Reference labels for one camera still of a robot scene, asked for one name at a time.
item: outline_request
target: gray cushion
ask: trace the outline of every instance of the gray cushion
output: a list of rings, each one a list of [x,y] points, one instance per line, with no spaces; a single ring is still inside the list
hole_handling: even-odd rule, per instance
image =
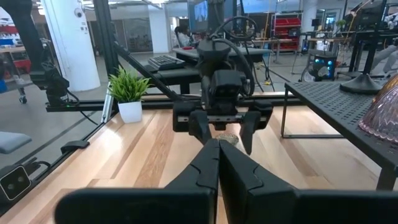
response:
[[[26,134],[0,131],[0,153],[10,154],[31,140]]]

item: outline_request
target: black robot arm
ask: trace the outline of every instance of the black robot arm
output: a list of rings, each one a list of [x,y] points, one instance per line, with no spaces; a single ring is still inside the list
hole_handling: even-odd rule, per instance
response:
[[[31,62],[30,79],[41,90],[45,90],[51,106],[69,104],[67,100],[68,80],[50,62],[32,20],[31,0],[0,0],[0,7],[8,12],[14,22]]]

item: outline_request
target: white pillar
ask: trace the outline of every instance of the white pillar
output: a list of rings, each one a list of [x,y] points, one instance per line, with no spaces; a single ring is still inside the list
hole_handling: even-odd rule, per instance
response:
[[[152,36],[152,48],[154,54],[169,53],[172,49],[170,41],[170,21],[167,15],[167,5],[162,4],[163,9],[157,9],[148,5],[150,35]]]
[[[70,91],[100,86],[95,56],[81,0],[42,0],[62,76]]]
[[[311,26],[312,20],[317,17],[317,6],[318,0],[301,0],[300,5],[302,6],[303,15],[301,19],[301,31],[311,32],[313,31],[313,26]],[[303,43],[304,37],[300,37],[300,49]]]

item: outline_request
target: potted plant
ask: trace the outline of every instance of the potted plant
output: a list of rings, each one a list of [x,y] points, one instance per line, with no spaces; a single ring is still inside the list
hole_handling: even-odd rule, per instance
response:
[[[336,22],[337,27],[339,27],[339,30],[343,30],[344,25],[346,24],[346,21],[344,19],[339,20]]]
[[[136,71],[133,74],[122,67],[117,73],[109,78],[109,94],[118,101],[120,116],[125,123],[141,121],[141,97],[150,87],[149,78],[137,78]]]

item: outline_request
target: green plant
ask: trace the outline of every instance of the green plant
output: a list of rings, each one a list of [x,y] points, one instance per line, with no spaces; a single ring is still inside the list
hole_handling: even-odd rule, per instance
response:
[[[346,21],[344,19],[336,22],[336,25],[340,28],[342,28],[345,24],[346,24]]]
[[[136,71],[133,74],[122,67],[118,68],[117,75],[111,75],[109,82],[109,94],[119,103],[140,101],[150,87],[149,78],[137,78]]]

